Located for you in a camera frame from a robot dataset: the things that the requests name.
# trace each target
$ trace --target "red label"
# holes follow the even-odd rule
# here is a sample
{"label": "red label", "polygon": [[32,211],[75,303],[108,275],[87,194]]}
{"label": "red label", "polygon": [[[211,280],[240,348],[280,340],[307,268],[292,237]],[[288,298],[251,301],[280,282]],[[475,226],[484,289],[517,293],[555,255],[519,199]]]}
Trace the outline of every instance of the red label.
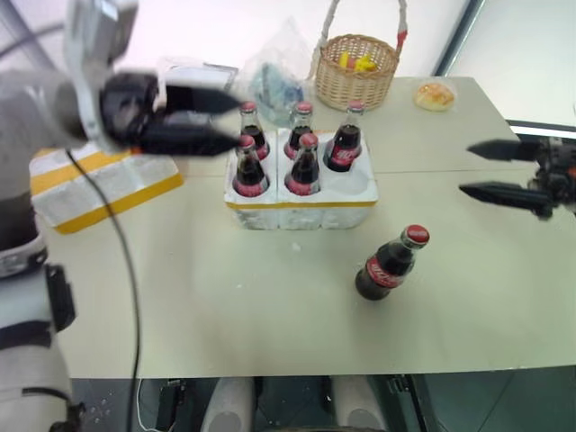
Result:
{"label": "red label", "polygon": [[404,276],[397,276],[383,270],[380,264],[378,264],[376,255],[368,259],[366,262],[366,270],[373,281],[385,288],[396,288],[404,281]]}
{"label": "red label", "polygon": [[260,183],[252,185],[242,184],[234,179],[234,190],[242,196],[249,198],[259,196],[263,194],[266,189],[268,189],[268,179],[266,177],[264,177]]}
{"label": "red label", "polygon": [[360,146],[355,148],[340,148],[331,143],[332,150],[330,151],[330,160],[341,167],[349,167],[360,155]]}
{"label": "red label", "polygon": [[312,195],[320,190],[320,185],[318,182],[314,183],[298,183],[291,176],[286,179],[286,187],[293,194],[300,196]]}
{"label": "red label", "polygon": [[258,155],[258,159],[262,160],[266,156],[268,156],[269,150],[270,148],[268,147],[268,143],[265,143],[264,146],[262,146],[261,148],[257,148],[256,154]]}
{"label": "red label", "polygon": [[288,158],[295,159],[297,151],[292,147],[290,147],[290,143],[287,142],[286,145],[284,146],[284,153]]}

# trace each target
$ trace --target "bread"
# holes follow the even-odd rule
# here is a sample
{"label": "bread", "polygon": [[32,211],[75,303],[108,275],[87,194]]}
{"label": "bread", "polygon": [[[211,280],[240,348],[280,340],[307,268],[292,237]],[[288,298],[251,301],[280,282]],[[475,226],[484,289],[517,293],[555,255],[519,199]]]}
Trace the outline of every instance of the bread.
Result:
{"label": "bread", "polygon": [[426,83],[414,94],[414,104],[429,111],[446,111],[454,104],[454,93],[439,83]]}

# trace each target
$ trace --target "yellow tape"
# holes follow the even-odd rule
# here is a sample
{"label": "yellow tape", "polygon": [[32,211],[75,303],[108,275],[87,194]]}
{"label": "yellow tape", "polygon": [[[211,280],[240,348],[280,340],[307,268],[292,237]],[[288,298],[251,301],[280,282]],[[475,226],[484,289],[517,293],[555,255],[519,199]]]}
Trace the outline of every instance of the yellow tape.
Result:
{"label": "yellow tape", "polygon": [[[106,167],[110,164],[118,162],[126,158],[128,155],[128,152],[111,156],[98,152],[78,160],[78,164],[87,173],[89,173],[91,171],[95,171],[96,169]],[[62,185],[63,183],[69,182],[70,180],[74,180],[78,176],[81,176],[81,174],[73,165],[66,165],[62,168],[49,171],[48,173],[35,175],[30,181],[32,195],[41,194],[44,191],[48,191],[52,187]]]}
{"label": "yellow tape", "polygon": [[[125,212],[132,207],[142,204],[145,201],[151,200],[155,196],[163,194],[171,189],[174,189],[184,183],[184,180],[180,174],[172,175],[169,178],[162,180],[161,182],[155,183],[151,186],[140,189],[135,193],[131,193],[128,196],[124,196],[120,200],[112,202],[110,205],[114,210],[114,213]],[[56,231],[61,234],[70,234],[72,232],[80,231],[90,225],[106,219],[108,217],[108,212],[104,207],[100,207],[96,210],[92,210],[85,213],[77,218],[67,220],[55,227]]]}
{"label": "yellow tape", "polygon": [[233,210],[272,210],[272,209],[325,209],[331,208],[354,208],[373,207],[376,201],[359,202],[276,202],[274,204],[236,204],[226,202],[226,205]]}

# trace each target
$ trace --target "bottle cap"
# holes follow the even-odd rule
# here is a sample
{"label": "bottle cap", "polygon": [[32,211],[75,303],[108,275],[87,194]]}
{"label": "bottle cap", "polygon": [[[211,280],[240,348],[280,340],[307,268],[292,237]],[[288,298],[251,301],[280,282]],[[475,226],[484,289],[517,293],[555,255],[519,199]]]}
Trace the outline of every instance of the bottle cap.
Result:
{"label": "bottle cap", "polygon": [[296,111],[302,114],[310,114],[312,112],[312,104],[308,101],[298,102]]}
{"label": "bottle cap", "polygon": [[318,146],[318,137],[313,133],[305,133],[300,137],[300,145],[306,149]]}
{"label": "bottle cap", "polygon": [[430,240],[430,233],[422,225],[409,225],[402,232],[402,240],[408,241],[412,246],[422,248]]}
{"label": "bottle cap", "polygon": [[363,113],[364,112],[364,102],[362,101],[350,101],[348,102],[348,110],[353,111],[355,113]]}
{"label": "bottle cap", "polygon": [[243,113],[252,113],[253,111],[256,110],[256,102],[253,102],[253,101],[244,102],[244,103],[240,106],[240,110],[241,110]]}
{"label": "bottle cap", "polygon": [[255,146],[256,142],[254,138],[250,135],[240,135],[240,147],[242,149],[247,149],[250,146]]}

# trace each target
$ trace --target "white box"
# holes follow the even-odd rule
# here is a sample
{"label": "white box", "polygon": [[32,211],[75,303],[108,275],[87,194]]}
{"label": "white box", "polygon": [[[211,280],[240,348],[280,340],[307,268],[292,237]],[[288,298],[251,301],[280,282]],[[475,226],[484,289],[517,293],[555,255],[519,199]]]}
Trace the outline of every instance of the white box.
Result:
{"label": "white box", "polygon": [[[105,155],[93,143],[73,154],[115,212],[124,212],[184,182],[171,157]],[[76,232],[108,217],[102,200],[64,150],[42,152],[31,161],[30,172],[34,209],[58,232]]]}
{"label": "white box", "polygon": [[224,200],[242,226],[252,230],[342,230],[359,225],[378,201],[364,135],[360,143],[362,151],[350,171],[337,173],[328,169],[322,160],[334,132],[318,134],[320,191],[309,196],[291,193],[284,185],[284,178],[293,166],[293,161],[284,154],[289,136],[290,130],[286,129],[266,133],[271,148],[270,155],[263,161],[263,169],[270,187],[258,197],[247,198],[234,191],[232,180],[238,160],[235,154],[230,155]]}

